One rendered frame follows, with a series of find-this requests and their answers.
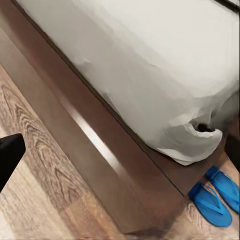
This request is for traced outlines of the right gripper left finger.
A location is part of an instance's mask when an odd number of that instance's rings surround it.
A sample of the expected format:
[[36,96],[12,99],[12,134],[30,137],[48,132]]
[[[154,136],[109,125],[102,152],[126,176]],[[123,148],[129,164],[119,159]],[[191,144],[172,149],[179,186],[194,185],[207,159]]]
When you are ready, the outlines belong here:
[[0,138],[0,193],[26,152],[21,133]]

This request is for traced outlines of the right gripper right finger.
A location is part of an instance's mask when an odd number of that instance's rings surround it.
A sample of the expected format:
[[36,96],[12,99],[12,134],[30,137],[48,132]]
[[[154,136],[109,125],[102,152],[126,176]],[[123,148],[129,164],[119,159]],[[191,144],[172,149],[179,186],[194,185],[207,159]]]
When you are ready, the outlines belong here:
[[227,135],[224,151],[240,173],[240,135],[229,133]]

